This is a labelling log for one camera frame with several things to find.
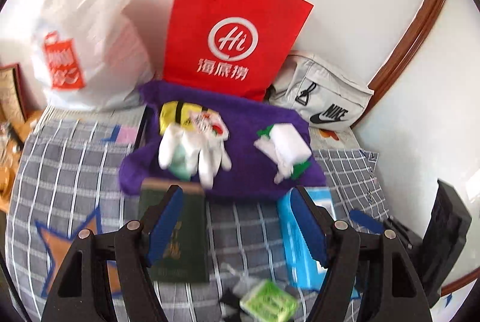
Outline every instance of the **purple towel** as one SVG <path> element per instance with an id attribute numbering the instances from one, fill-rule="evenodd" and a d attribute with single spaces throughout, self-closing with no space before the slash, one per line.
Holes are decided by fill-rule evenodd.
<path id="1" fill-rule="evenodd" d="M 285 180 L 279 185 L 273 182 L 277 165 L 265 154 L 254 147 L 258 139 L 257 131 L 274 123 L 292 123 L 300 135 L 310 144 L 308 123 L 296 111 L 282 109 L 234 97 L 225 94 L 202 91 L 164 81 L 151 81 L 140 87 L 140 94 L 148 106 L 154 110 L 146 126 L 146 145 L 122 162 L 119 180 L 122 190 L 129 195 L 138 195 L 140 186 L 146 177 L 163 177 L 177 179 L 168 170 L 158 165 L 159 111 L 162 104 L 182 100 L 186 103 L 199 104 L 219 112 L 230 131 L 225 142 L 225 149 L 232 160 L 229 172 L 222 168 L 214 179 L 212 190 L 207 190 L 209 197 L 239 200 L 277 200 L 296 185 L 305 187 L 322 187 L 326 179 L 322 169 L 310 157 L 311 166 L 297 180 Z M 198 181 L 198 175 L 192 181 Z"/>

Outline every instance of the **green package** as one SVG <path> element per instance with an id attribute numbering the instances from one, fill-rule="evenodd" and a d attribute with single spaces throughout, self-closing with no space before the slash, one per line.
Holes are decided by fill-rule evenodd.
<path id="1" fill-rule="evenodd" d="M 297 306 L 292 295 L 270 280 L 263 280 L 240 301 L 240 307 L 261 322 L 286 322 L 295 314 Z"/>

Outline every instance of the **star pattern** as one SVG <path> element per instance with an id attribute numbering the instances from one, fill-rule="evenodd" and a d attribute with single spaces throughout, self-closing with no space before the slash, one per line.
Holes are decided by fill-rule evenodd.
<path id="1" fill-rule="evenodd" d="M 80 230 L 89 229 L 94 234 L 102 233 L 100 207 L 94 209 L 87 219 L 80 226 L 78 226 L 75 231 L 72 232 L 72 237 L 68 237 L 66 234 L 59 233 L 52 228 L 47 228 L 43 223 L 36 222 L 35 224 L 37 225 L 38 234 L 45 243 L 45 248 L 51 260 L 50 269 L 42 290 L 42 297 L 46 298 L 50 292 L 55 277 L 57 276 L 61 263 L 63 262 L 70 245 L 74 241 L 75 237 L 77 237 Z M 108 261 L 107 269 L 109 272 L 110 290 L 112 292 L 112 296 L 119 296 L 121 290 L 117 266 L 112 261 Z"/>

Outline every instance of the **dark green passport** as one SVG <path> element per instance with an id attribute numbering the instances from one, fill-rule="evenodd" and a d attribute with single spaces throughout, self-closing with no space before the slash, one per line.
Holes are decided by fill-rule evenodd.
<path id="1" fill-rule="evenodd" d="M 183 189 L 183 209 L 163 253 L 150 269 L 153 281 L 205 283 L 207 268 L 205 193 L 198 183 L 147 178 L 142 183 L 139 217 L 151 205 L 160 203 L 170 185 Z"/>

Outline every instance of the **blue gripper pad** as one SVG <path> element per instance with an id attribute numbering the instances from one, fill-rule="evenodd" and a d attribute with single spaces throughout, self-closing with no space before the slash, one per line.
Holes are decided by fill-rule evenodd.
<path id="1" fill-rule="evenodd" d="M 328 259 L 325 234 L 296 188 L 291 190 L 290 205 L 311 257 L 326 267 Z"/>
<path id="2" fill-rule="evenodd" d="M 150 265 L 153 265 L 163 256 L 165 247 L 170 241 L 173 228 L 183 207 L 183 190 L 178 187 L 174 192 L 170 202 L 163 210 L 157 224 L 150 233 L 150 248 L 146 259 Z"/>

